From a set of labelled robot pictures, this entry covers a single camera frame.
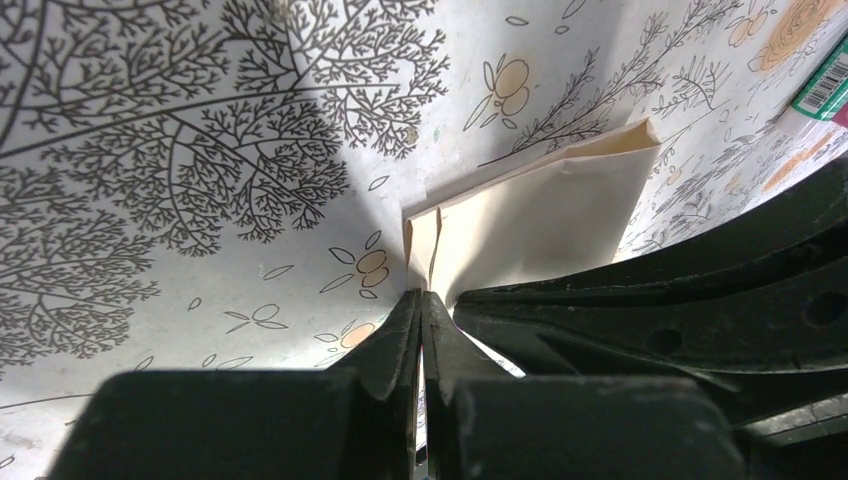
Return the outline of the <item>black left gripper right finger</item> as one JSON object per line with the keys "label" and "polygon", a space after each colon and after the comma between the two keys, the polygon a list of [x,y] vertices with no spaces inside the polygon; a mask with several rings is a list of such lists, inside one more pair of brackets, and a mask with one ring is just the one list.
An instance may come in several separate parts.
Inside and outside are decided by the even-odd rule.
{"label": "black left gripper right finger", "polygon": [[672,376],[517,378],[421,298],[432,479],[740,479],[717,406]]}

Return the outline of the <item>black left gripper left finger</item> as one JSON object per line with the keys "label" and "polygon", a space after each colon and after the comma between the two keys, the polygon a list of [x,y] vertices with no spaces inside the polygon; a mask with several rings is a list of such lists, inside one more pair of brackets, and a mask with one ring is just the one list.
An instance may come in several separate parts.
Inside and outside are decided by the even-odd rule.
{"label": "black left gripper left finger", "polygon": [[105,381],[52,479],[409,479],[420,291],[323,370],[153,370]]}

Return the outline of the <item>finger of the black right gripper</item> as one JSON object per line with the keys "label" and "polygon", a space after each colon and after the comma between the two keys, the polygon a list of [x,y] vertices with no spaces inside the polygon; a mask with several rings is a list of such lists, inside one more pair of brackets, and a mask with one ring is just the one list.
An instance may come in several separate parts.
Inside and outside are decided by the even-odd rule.
{"label": "finger of the black right gripper", "polygon": [[847,162],[683,242],[554,280],[473,290],[459,306],[618,307],[689,303],[798,282],[847,287]]}
{"label": "finger of the black right gripper", "polygon": [[847,390],[847,261],[772,256],[639,282],[640,261],[462,295],[454,318],[530,375],[686,376],[734,424]]}

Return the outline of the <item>beige letter paper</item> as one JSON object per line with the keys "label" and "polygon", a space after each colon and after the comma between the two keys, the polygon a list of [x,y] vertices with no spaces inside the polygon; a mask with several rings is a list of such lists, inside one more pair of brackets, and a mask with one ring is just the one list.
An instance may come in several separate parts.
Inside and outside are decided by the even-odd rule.
{"label": "beige letter paper", "polygon": [[407,289],[435,293],[454,312],[472,290],[611,263],[661,147],[643,118],[412,211]]}

